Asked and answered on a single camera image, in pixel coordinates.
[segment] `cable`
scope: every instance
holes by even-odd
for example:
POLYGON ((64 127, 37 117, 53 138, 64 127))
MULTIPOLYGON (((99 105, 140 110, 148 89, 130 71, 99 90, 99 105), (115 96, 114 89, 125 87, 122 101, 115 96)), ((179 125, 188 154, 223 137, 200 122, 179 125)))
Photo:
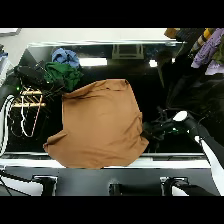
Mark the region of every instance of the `cable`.
POLYGON ((4 186, 4 188, 6 189, 6 191, 8 192, 8 194, 9 194, 10 196, 12 196, 12 194, 11 194, 10 191, 9 191, 9 188, 6 186, 5 182, 2 180, 2 177, 1 177, 1 176, 0 176, 0 181, 2 182, 2 185, 4 186))

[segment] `brown cloth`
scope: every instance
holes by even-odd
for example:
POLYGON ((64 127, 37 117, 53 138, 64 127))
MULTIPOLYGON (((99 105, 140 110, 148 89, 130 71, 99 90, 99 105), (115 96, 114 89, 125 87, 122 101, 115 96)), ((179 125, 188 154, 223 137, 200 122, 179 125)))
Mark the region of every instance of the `brown cloth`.
POLYGON ((63 96, 63 130, 44 149, 69 168, 127 166, 145 150, 142 113, 125 79, 94 82, 63 96))

